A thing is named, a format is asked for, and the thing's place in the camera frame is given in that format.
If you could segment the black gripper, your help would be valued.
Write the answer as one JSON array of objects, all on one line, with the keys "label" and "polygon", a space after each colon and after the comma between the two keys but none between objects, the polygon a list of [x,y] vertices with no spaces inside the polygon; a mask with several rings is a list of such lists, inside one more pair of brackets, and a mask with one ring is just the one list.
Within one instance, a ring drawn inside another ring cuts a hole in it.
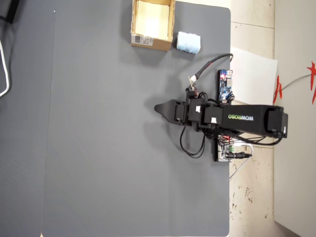
[{"label": "black gripper", "polygon": [[186,101],[169,100],[162,104],[154,106],[156,112],[166,112],[162,116],[169,122],[177,125],[187,125],[187,108]]}]

